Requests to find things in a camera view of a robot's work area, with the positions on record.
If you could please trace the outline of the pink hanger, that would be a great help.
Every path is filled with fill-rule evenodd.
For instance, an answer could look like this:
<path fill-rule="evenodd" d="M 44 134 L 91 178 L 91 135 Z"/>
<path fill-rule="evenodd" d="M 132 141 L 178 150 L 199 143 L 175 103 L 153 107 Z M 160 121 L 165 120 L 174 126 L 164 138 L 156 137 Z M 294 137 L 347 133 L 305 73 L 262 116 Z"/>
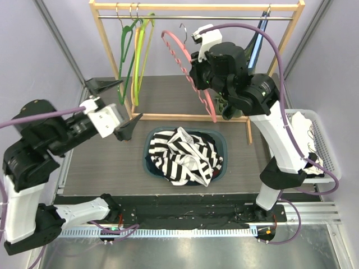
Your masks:
<path fill-rule="evenodd" d="M 165 35 L 168 35 L 170 38 L 172 38 L 176 44 L 178 45 L 178 47 L 180 48 L 180 50 L 183 52 L 183 54 L 185 55 L 185 57 L 187 58 L 188 62 L 191 63 L 192 58 L 190 53 L 188 52 L 188 50 L 186 49 L 185 43 L 187 41 L 188 38 L 188 33 L 187 33 L 187 28 L 183 23 L 180 23 L 179 28 L 183 28 L 185 31 L 185 40 L 184 42 L 181 42 L 179 40 L 179 38 L 172 32 L 168 31 L 168 30 L 163 30 L 161 33 L 161 38 L 164 41 L 166 47 L 169 49 L 170 54 L 173 56 L 175 62 L 178 64 L 180 70 L 182 71 L 182 73 L 185 75 L 187 81 L 191 84 L 192 89 L 194 90 L 194 92 L 197 93 L 199 100 L 201 101 L 202 104 L 205 105 L 205 109 L 208 112 L 211 120 L 216 123 L 217 122 L 217 115 L 216 115 L 216 111 L 215 111 L 215 107 L 212 101 L 212 98 L 208 92 L 207 89 L 205 90 L 199 90 L 195 84 L 194 84 L 194 80 L 191 78 L 191 76 L 189 75 L 189 71 L 184 67 L 184 65 L 182 64 L 182 61 L 176 56 L 176 52 L 174 49 L 171 48 L 171 44 L 170 42 L 168 42 L 165 39 Z"/>

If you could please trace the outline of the green velvet hanger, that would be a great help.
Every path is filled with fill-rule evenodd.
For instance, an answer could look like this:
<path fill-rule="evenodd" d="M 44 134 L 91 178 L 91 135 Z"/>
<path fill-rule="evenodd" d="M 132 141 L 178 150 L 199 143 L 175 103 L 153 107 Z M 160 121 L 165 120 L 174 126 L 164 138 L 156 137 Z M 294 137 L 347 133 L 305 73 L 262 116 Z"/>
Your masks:
<path fill-rule="evenodd" d="M 134 35 L 134 29 L 136 28 L 137 24 L 141 24 L 141 23 L 143 23 L 143 19 L 137 18 L 133 21 L 133 23 L 131 25 L 126 25 L 126 26 L 121 25 L 122 26 L 121 55 L 120 55 L 119 69 L 118 69 L 118 77 L 119 78 L 122 78 L 122 68 L 123 68 L 123 64 L 126 61 L 127 55 L 128 55 L 128 50 L 130 48 L 131 40 Z M 130 80 L 130 74 L 131 74 L 132 67 L 134 64 L 134 59 L 135 59 L 135 53 L 132 54 L 131 63 L 128 68 L 127 76 L 125 78 L 125 84 L 123 86 L 123 93 L 120 93 L 120 87 L 118 87 L 118 89 L 117 89 L 118 100 L 121 105 L 125 104 L 125 97 L 126 97 L 128 83 Z"/>

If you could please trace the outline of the orange yellow hanger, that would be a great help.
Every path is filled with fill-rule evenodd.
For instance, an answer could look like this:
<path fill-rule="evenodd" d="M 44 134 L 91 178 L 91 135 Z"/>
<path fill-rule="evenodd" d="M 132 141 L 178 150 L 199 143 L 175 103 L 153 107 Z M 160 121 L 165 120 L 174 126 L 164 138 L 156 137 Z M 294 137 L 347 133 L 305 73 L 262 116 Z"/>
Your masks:
<path fill-rule="evenodd" d="M 140 73 L 140 57 L 144 43 L 145 24 L 142 24 L 135 32 L 135 58 L 133 66 L 132 84 L 131 84 L 131 101 L 132 105 L 139 105 L 139 92 L 141 87 L 142 74 Z"/>

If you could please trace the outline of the olive green tank top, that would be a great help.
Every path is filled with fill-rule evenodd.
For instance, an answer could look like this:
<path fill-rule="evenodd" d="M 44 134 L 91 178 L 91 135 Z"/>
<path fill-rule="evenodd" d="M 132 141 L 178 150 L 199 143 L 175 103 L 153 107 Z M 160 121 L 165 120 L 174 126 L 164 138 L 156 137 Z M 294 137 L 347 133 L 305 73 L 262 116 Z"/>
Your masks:
<path fill-rule="evenodd" d="M 255 41 L 250 41 L 245 48 L 246 64 L 248 65 L 254 50 Z M 223 119 L 230 120 L 232 118 L 239 118 L 243 116 L 243 112 L 232 106 L 228 105 L 228 102 L 223 99 L 219 94 L 215 95 L 215 112 L 216 115 L 221 115 Z"/>

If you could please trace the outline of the neon yellow hanger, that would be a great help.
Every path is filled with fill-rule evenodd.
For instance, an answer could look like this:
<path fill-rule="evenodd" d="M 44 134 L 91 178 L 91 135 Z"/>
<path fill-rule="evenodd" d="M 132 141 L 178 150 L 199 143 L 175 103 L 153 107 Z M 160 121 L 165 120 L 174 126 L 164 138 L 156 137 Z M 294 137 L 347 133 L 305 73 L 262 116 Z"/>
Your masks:
<path fill-rule="evenodd" d="M 146 63 L 148 60 L 150 44 L 151 44 L 153 33 L 154 33 L 155 22 L 154 22 L 154 19 L 152 19 L 152 18 L 146 18 L 142 24 L 145 24 L 144 43 L 142 46 L 142 53 L 141 53 L 141 57 L 140 57 L 140 73 L 142 74 L 141 77 L 143 79 Z"/>

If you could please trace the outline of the light blue hanger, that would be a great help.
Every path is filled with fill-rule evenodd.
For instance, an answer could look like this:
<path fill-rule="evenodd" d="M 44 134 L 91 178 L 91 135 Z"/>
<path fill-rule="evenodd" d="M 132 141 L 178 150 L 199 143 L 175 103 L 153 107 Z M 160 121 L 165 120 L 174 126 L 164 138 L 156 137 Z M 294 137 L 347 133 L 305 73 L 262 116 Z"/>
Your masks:
<path fill-rule="evenodd" d="M 268 21 L 266 18 L 269 16 L 270 16 L 270 9 L 263 12 L 262 17 L 264 17 L 265 19 L 259 21 L 259 24 L 257 26 L 258 29 L 260 29 L 262 31 L 266 30 L 266 27 L 268 24 Z M 245 56 L 247 58 L 247 67 L 248 67 L 248 71 L 250 73 L 255 72 L 255 67 L 256 67 L 257 60 L 258 60 L 258 57 L 260 54 L 262 43 L 263 43 L 263 36 L 261 34 L 255 32 L 252 39 L 250 40 L 247 47 L 245 48 Z"/>

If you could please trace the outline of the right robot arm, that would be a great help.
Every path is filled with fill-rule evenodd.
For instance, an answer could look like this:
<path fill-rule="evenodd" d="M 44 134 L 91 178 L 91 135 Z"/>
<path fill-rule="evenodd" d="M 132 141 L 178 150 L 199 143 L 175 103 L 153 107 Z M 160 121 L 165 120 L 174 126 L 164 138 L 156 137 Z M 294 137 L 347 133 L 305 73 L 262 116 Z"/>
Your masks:
<path fill-rule="evenodd" d="M 232 42 L 213 45 L 205 52 L 190 56 L 190 76 L 199 90 L 212 89 L 228 104 L 223 112 L 231 118 L 238 109 L 259 129 L 274 156 L 260 174 L 262 181 L 253 213 L 259 221 L 272 217 L 279 194 L 286 188 L 299 187 L 309 155 L 300 156 L 288 135 L 292 129 L 280 111 L 279 91 L 273 79 L 263 73 L 250 74 L 243 48 Z"/>

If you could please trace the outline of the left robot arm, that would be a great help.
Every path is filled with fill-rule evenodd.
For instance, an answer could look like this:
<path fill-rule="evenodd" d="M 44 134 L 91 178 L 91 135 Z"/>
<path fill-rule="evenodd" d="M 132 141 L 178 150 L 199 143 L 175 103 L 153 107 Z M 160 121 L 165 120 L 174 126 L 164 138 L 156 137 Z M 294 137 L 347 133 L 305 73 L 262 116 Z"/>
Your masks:
<path fill-rule="evenodd" d="M 40 197 L 50 175 L 59 168 L 58 157 L 94 136 L 112 135 L 119 141 L 132 138 L 140 117 L 125 120 L 116 104 L 106 104 L 100 97 L 101 92 L 122 84 L 121 80 L 108 81 L 92 90 L 80 106 L 63 111 L 48 100 L 36 99 L 1 124 L 14 126 L 20 134 L 3 155 L 1 237 L 7 254 L 45 246 L 64 229 L 86 222 L 103 220 L 112 224 L 118 220 L 121 207 L 107 193 L 70 206 L 46 205 Z"/>

